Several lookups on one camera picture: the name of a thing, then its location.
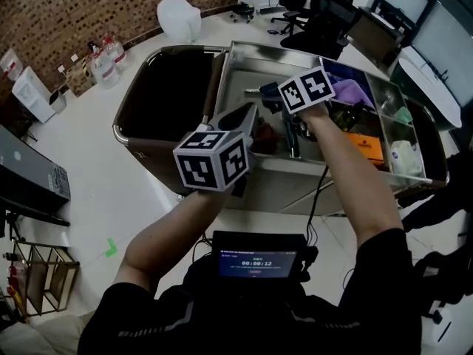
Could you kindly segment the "white soft packet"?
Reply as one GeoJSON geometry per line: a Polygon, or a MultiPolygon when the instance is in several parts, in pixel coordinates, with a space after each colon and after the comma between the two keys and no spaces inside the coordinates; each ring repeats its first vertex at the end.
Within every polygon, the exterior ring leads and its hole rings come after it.
{"type": "Polygon", "coordinates": [[[389,156],[395,174],[416,176],[423,171],[421,151],[416,143],[394,141],[389,156]]]}

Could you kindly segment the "dark red pouch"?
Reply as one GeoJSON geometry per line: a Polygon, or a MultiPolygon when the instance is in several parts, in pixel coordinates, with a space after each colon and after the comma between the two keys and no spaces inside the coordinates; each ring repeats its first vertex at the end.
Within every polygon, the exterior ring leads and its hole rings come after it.
{"type": "Polygon", "coordinates": [[[279,136],[273,127],[263,118],[258,120],[251,151],[259,154],[274,155],[279,144],[279,136]]]}

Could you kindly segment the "green soft packet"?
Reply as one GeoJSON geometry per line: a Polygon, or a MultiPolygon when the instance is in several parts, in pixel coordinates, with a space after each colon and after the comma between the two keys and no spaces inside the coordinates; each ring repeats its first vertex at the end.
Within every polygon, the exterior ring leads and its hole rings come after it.
{"type": "Polygon", "coordinates": [[[405,106],[402,106],[401,108],[399,108],[392,115],[392,118],[402,124],[411,124],[413,121],[412,114],[405,106]]]}

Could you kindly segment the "wooden three-tier trolley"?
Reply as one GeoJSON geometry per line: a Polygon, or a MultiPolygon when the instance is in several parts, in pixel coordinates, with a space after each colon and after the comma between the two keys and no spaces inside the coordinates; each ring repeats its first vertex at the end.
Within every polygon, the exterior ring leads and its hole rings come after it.
{"type": "Polygon", "coordinates": [[[80,263],[64,246],[13,239],[4,254],[9,262],[7,296],[28,320],[67,309],[80,263]]]}

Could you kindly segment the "purple cloth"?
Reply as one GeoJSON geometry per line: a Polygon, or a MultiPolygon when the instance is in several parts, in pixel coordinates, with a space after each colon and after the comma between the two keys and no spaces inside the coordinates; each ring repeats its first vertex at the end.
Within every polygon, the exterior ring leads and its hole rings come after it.
{"type": "Polygon", "coordinates": [[[335,93],[333,99],[336,101],[341,101],[349,105],[362,103],[367,108],[375,109],[372,97],[364,91],[357,81],[353,79],[338,80],[332,76],[329,76],[329,81],[335,93]]]}

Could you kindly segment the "white waste bin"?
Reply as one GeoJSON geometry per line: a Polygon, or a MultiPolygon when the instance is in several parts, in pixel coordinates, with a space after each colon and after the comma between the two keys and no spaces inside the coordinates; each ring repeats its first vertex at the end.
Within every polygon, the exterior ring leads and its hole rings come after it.
{"type": "Polygon", "coordinates": [[[64,94],[59,90],[55,90],[49,99],[50,108],[55,112],[55,114],[59,114],[63,112],[67,107],[67,101],[64,97],[64,94]]]}

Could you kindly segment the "dark pump bottle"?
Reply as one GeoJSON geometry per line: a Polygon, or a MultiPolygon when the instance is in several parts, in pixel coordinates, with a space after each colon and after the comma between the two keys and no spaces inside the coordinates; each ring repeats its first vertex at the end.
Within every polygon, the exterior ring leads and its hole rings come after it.
{"type": "Polygon", "coordinates": [[[365,104],[359,102],[354,105],[345,106],[333,114],[333,122],[344,132],[349,132],[359,121],[365,104]]]}

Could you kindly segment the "person's left forearm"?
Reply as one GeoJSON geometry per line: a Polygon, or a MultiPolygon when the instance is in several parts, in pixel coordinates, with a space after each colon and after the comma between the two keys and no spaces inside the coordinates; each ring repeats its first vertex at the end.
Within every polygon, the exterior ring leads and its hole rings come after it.
{"type": "Polygon", "coordinates": [[[205,233],[233,192],[197,191],[138,233],[127,246],[114,283],[137,285],[154,295],[160,279],[173,269],[205,233]]]}

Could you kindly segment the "person's black shirt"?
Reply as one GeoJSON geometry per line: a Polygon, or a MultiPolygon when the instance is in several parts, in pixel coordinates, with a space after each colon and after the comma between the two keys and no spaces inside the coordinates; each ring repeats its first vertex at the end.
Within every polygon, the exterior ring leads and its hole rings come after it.
{"type": "Polygon", "coordinates": [[[194,263],[180,285],[154,298],[110,286],[86,324],[78,355],[420,355],[421,316],[401,229],[370,238],[338,305],[299,284],[278,296],[237,294],[194,263]]]}

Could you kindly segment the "orange flat box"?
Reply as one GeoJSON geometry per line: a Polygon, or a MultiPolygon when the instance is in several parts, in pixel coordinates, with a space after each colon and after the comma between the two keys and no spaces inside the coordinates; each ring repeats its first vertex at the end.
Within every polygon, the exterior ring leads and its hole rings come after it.
{"type": "Polygon", "coordinates": [[[346,132],[346,136],[373,165],[382,166],[384,164],[384,155],[379,138],[351,132],[346,132]]]}

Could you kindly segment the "black chest-mounted screen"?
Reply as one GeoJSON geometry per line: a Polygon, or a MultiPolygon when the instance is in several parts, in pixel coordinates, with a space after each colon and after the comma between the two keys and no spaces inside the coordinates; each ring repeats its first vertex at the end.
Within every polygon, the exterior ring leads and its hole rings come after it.
{"type": "Polygon", "coordinates": [[[305,283],[318,255],[302,234],[215,231],[212,237],[217,276],[232,281],[305,283]]]}

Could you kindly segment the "tall black cabinet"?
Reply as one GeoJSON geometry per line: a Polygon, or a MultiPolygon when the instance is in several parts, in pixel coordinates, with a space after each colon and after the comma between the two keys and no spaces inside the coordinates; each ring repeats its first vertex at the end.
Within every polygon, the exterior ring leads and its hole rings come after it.
{"type": "Polygon", "coordinates": [[[68,227],[58,212],[70,198],[67,171],[0,125],[0,207],[68,227]]]}

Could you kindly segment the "black wheeled stool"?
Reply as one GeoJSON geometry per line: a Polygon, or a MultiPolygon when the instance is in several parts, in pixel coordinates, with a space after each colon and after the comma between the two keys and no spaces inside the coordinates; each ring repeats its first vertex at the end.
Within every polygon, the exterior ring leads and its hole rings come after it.
{"type": "Polygon", "coordinates": [[[238,22],[239,18],[243,18],[246,23],[250,23],[254,18],[255,8],[245,2],[236,4],[231,9],[230,18],[233,22],[238,22]]]}

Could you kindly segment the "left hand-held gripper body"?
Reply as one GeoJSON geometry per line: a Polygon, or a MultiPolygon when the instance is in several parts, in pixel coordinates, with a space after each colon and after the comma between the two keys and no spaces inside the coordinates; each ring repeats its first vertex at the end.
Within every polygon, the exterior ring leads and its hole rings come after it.
{"type": "Polygon", "coordinates": [[[173,150],[183,185],[194,190],[242,197],[254,167],[254,133],[199,126],[173,150]]]}

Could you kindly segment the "clear water jug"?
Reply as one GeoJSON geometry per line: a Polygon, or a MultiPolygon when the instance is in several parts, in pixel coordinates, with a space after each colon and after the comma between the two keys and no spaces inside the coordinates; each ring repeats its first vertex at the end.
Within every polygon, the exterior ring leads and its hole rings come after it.
{"type": "Polygon", "coordinates": [[[120,80],[120,75],[114,61],[106,52],[96,45],[92,46],[90,69],[98,85],[111,89],[120,80]]]}
{"type": "Polygon", "coordinates": [[[120,71],[124,71],[128,68],[129,62],[126,51],[123,45],[113,35],[107,35],[103,39],[103,49],[120,71]]]}

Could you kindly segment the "cardboard box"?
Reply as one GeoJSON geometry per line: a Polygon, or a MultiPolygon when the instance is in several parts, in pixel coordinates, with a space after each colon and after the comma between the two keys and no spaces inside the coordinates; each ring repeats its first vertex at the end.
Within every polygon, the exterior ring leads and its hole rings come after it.
{"type": "Polygon", "coordinates": [[[92,56],[87,55],[76,61],[66,72],[66,85],[76,97],[80,97],[95,85],[90,70],[92,56]]]}

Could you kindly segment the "person's right forearm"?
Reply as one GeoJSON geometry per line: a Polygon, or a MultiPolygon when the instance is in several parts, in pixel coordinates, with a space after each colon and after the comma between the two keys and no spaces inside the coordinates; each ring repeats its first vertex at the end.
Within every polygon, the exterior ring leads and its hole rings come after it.
{"type": "Polygon", "coordinates": [[[389,184],[336,126],[324,105],[311,106],[299,117],[317,138],[357,244],[383,231],[402,229],[389,184]]]}

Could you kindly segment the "clear plastic cup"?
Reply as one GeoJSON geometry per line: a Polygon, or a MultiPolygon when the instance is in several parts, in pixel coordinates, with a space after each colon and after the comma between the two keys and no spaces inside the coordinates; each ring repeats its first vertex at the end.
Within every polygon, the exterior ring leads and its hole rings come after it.
{"type": "Polygon", "coordinates": [[[396,95],[387,93],[381,105],[381,113],[387,117],[394,118],[401,106],[396,95]]]}

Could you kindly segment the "brown desk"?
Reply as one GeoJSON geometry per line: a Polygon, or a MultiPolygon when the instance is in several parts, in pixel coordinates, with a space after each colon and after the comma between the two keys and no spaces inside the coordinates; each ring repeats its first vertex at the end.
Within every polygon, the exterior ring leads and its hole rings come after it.
{"type": "Polygon", "coordinates": [[[358,21],[349,30],[352,45],[378,66],[390,66],[401,51],[404,34],[368,7],[358,7],[358,21]]]}

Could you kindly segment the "black-framed glass partition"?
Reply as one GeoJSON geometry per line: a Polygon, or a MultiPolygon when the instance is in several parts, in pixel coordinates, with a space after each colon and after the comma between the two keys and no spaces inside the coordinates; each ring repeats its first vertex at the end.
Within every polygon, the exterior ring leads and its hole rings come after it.
{"type": "Polygon", "coordinates": [[[473,101],[473,0],[373,0],[371,9],[404,35],[460,107],[473,101]]]}

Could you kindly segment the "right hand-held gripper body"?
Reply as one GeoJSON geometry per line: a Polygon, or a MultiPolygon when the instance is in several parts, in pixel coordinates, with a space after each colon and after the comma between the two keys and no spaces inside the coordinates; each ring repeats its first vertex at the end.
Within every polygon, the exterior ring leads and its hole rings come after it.
{"type": "Polygon", "coordinates": [[[289,115],[335,97],[323,66],[302,72],[280,84],[266,84],[259,88],[259,93],[263,106],[272,113],[285,112],[289,115]]]}

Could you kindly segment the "brown steel housekeeping cart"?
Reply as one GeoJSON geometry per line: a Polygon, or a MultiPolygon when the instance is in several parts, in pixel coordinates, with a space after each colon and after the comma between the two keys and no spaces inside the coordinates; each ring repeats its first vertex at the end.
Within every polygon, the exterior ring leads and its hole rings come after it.
{"type": "Polygon", "coordinates": [[[244,90],[278,84],[302,72],[323,66],[327,76],[357,81],[372,97],[375,109],[365,107],[349,131],[379,138],[384,164],[375,166],[396,197],[439,189],[449,181],[446,156],[430,112],[407,101],[398,86],[346,64],[310,53],[235,41],[230,47],[172,46],[152,53],[140,66],[113,123],[116,139],[164,186],[186,196],[194,189],[183,185],[173,150],[185,136],[219,113],[245,103],[255,103],[259,119],[279,136],[274,155],[254,153],[255,164],[247,175],[242,197],[232,197],[231,209],[329,215],[341,211],[333,180],[325,172],[325,159],[317,139],[299,118],[272,113],[262,96],[244,90]],[[402,124],[381,113],[387,93],[412,114],[402,124]],[[296,125],[300,158],[292,158],[285,137],[284,118],[296,125]],[[389,148],[394,141],[416,143],[421,151],[420,175],[399,175],[392,169],[389,148]]]}

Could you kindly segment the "white table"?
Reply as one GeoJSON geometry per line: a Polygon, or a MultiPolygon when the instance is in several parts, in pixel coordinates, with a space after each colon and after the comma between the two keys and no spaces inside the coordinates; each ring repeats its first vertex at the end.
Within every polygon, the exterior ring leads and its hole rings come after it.
{"type": "Polygon", "coordinates": [[[412,47],[405,47],[399,55],[398,63],[443,116],[446,130],[461,128],[459,104],[444,83],[436,78],[427,62],[412,47]]]}

